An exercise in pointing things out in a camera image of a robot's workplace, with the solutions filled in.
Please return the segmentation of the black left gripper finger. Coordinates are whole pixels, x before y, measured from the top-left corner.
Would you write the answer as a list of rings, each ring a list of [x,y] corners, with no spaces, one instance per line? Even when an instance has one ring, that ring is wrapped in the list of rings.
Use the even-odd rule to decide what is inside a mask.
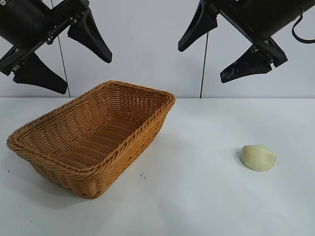
[[[23,66],[14,72],[13,81],[45,88],[60,94],[66,94],[68,84],[59,75],[50,70],[41,59],[32,53]]]
[[[76,24],[70,26],[67,36],[90,49],[104,62],[112,61],[112,52],[99,33],[90,9],[83,13]]]

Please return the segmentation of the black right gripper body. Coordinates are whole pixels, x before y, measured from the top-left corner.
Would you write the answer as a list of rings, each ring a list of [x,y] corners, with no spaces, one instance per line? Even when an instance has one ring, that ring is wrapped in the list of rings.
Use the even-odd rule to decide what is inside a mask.
[[[285,52],[272,36],[314,7],[313,0],[218,0],[220,14],[252,45],[270,65],[287,62]]]

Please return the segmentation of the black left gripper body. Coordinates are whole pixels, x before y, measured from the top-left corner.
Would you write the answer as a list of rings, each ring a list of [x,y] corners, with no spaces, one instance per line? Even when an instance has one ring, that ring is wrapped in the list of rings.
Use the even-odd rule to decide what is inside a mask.
[[[63,0],[50,9],[41,0],[2,0],[0,36],[12,48],[0,59],[0,71],[9,75],[14,67],[68,26],[79,22],[89,9],[87,0]]]

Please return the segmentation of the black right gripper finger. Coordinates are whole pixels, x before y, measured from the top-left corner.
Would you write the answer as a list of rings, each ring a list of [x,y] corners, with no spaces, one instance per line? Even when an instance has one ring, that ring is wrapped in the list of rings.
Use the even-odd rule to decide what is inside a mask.
[[[215,29],[218,14],[219,10],[212,0],[200,0],[190,25],[178,42],[178,50],[183,52],[201,36]]]
[[[269,61],[262,56],[255,45],[252,45],[220,73],[220,79],[222,83],[227,83],[249,75],[267,74],[271,70]]]

